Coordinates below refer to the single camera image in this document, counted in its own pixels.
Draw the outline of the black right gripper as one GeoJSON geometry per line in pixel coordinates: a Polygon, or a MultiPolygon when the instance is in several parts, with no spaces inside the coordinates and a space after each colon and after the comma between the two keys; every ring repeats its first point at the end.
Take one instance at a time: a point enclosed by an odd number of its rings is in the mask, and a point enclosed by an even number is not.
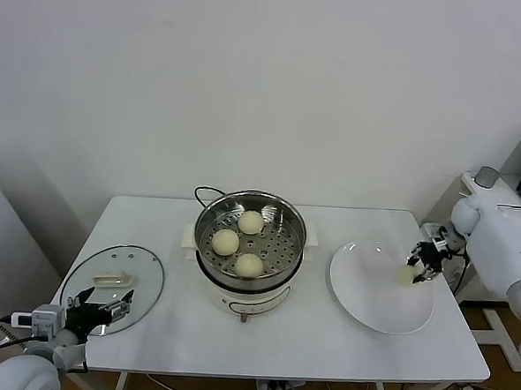
{"type": "Polygon", "coordinates": [[[442,270],[444,258],[445,251],[438,250],[435,244],[426,241],[419,242],[411,250],[406,264],[407,266],[414,266],[415,275],[412,283],[432,281],[437,276],[437,270],[442,270]]]}

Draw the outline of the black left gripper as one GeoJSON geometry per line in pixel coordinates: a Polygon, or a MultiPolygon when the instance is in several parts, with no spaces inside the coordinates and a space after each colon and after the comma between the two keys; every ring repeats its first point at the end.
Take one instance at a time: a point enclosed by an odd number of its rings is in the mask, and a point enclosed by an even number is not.
{"type": "Polygon", "coordinates": [[[121,298],[116,298],[108,304],[91,304],[85,302],[94,293],[94,287],[80,291],[76,296],[68,296],[65,330],[75,334],[79,343],[86,343],[89,334],[98,326],[109,325],[123,319],[131,312],[134,290],[129,290],[121,298]]]}

